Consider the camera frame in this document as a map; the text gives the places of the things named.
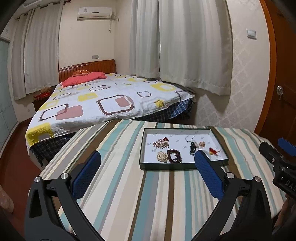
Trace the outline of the right hand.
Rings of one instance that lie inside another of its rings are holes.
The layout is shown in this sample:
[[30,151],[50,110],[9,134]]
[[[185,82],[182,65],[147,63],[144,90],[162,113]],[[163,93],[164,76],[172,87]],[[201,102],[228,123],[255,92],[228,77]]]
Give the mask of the right hand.
[[295,240],[295,200],[288,194],[274,224],[274,240]]

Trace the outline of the left hand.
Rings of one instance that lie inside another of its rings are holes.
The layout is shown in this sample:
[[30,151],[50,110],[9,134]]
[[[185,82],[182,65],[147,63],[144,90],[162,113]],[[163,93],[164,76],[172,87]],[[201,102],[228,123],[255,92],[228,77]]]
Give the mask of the left hand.
[[14,203],[8,194],[3,190],[2,186],[0,186],[0,205],[4,210],[9,213],[13,213]]

